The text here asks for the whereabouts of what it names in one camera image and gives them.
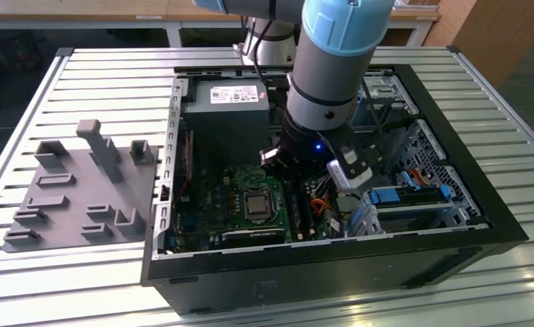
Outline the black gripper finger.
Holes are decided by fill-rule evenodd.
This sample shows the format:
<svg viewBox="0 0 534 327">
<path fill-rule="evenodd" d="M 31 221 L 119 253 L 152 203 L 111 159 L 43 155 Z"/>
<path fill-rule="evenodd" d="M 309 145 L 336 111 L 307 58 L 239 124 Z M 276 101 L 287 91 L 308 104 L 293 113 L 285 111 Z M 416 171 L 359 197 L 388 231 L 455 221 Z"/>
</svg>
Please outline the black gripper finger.
<svg viewBox="0 0 534 327">
<path fill-rule="evenodd" d="M 261 169 L 273 178 L 289 178 L 292 175 L 292 157 L 281 146 L 264 149 L 259 152 Z"/>
</svg>

